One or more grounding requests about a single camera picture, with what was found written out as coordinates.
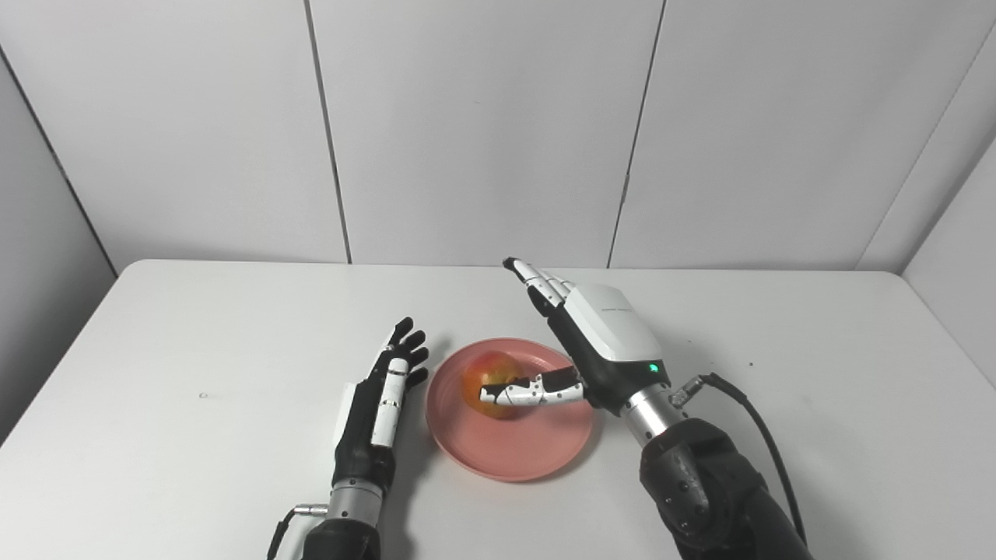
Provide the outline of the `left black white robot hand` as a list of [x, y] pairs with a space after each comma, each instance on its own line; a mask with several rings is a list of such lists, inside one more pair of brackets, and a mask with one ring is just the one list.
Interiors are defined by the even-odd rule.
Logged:
[[344, 430], [335, 447], [333, 485], [365, 481], [382, 496], [394, 485], [394, 440], [410, 391], [428, 378], [426, 333], [412, 317], [395, 324], [381, 345], [369, 375], [351, 397]]

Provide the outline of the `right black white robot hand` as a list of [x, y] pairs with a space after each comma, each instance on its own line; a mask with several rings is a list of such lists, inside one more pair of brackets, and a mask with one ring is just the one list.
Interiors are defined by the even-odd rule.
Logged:
[[515, 257], [504, 259], [503, 266], [525, 286], [573, 365], [539, 373], [534, 380], [483, 385], [478, 401], [538, 407], [585, 400], [629, 422], [670, 426], [682, 421], [668, 403], [661, 343], [622, 292], [562, 281]]

